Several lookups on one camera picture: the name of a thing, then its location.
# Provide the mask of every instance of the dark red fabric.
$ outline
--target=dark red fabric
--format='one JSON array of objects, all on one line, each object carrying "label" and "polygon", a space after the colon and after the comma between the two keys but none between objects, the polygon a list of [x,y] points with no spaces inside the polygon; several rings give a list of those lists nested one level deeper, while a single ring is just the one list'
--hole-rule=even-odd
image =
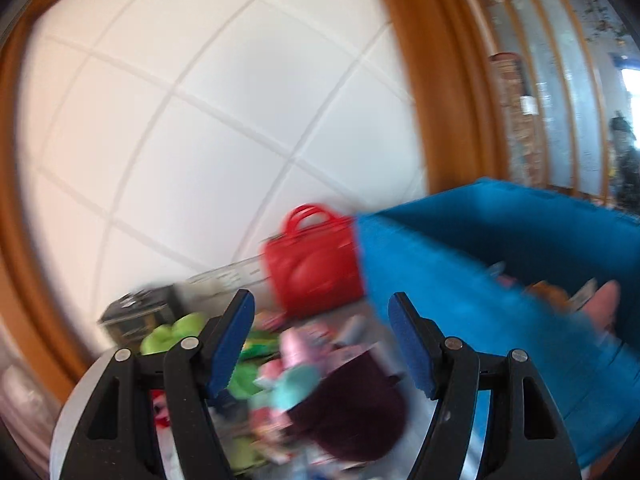
[{"label": "dark red fabric", "polygon": [[340,460],[378,460],[400,439],[406,423],[406,403],[395,382],[365,352],[287,412],[293,430]]}]

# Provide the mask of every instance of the glass panel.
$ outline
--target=glass panel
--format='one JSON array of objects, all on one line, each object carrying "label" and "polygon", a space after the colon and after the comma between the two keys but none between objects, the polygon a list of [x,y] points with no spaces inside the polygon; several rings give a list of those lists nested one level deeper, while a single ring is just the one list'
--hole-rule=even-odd
[{"label": "glass panel", "polygon": [[[556,60],[549,47],[545,31],[531,0],[513,0],[520,23],[524,28],[533,67],[536,71],[538,91],[544,109],[548,142],[549,180],[554,186],[571,187],[572,153],[569,117],[562,92],[562,82]],[[497,28],[500,38],[512,34],[508,27]]]},{"label": "glass panel", "polygon": [[525,52],[522,51],[516,31],[502,0],[486,0],[489,17],[498,34],[499,48],[502,52],[517,56],[492,58],[492,63],[500,74],[501,101],[507,131],[507,144],[510,154],[510,180],[524,186],[541,187],[544,185],[543,137],[542,126],[536,117],[523,115],[520,98],[533,96],[532,77],[527,69]]},{"label": "glass panel", "polygon": [[602,142],[595,92],[590,68],[560,0],[540,0],[549,18],[564,63],[564,78],[574,104],[578,145],[578,189],[599,195],[602,183]]},{"label": "glass panel", "polygon": [[43,479],[49,478],[49,448],[59,412],[0,320],[0,419]]},{"label": "glass panel", "polygon": [[640,175],[634,127],[634,90],[625,86],[623,71],[613,57],[640,62],[640,50],[607,0],[569,0],[587,42],[604,95],[609,149],[609,192],[613,203],[640,213]]}]

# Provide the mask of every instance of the red handbag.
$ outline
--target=red handbag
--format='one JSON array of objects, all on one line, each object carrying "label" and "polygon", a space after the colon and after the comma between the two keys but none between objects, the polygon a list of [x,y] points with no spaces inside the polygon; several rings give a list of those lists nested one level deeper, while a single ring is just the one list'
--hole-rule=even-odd
[{"label": "red handbag", "polygon": [[[298,228],[322,214],[326,221]],[[364,296],[353,236],[353,218],[316,204],[294,209],[283,234],[270,238],[264,259],[276,296],[288,317],[313,316]]]}]

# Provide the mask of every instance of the green plush toy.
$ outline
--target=green plush toy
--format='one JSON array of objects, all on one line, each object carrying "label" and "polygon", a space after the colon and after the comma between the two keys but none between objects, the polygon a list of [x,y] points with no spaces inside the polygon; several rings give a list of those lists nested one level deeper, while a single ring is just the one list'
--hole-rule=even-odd
[{"label": "green plush toy", "polygon": [[262,391],[254,381],[258,376],[258,366],[254,363],[238,363],[234,368],[229,384],[229,393],[237,400],[251,399],[252,396]]},{"label": "green plush toy", "polygon": [[270,357],[279,351],[279,334],[265,332],[264,330],[251,330],[242,345],[239,360],[246,361],[256,357]]},{"label": "green plush toy", "polygon": [[142,355],[166,352],[169,348],[188,336],[198,336],[206,323],[205,317],[193,312],[181,317],[173,325],[157,326],[140,344]]}]

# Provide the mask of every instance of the blue storage bin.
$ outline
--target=blue storage bin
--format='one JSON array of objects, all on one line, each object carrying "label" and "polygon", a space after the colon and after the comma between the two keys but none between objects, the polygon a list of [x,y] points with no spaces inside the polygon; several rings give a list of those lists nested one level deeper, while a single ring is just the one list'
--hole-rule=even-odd
[{"label": "blue storage bin", "polygon": [[[640,418],[640,227],[629,216],[542,190],[482,179],[356,222],[370,302],[405,292],[423,317],[477,351],[525,349],[588,465],[620,443]],[[596,333],[582,314],[556,315],[521,287],[486,271],[506,263],[523,285],[541,280],[575,294],[587,280],[616,279],[616,333]],[[486,427],[479,401],[474,430]]]}]

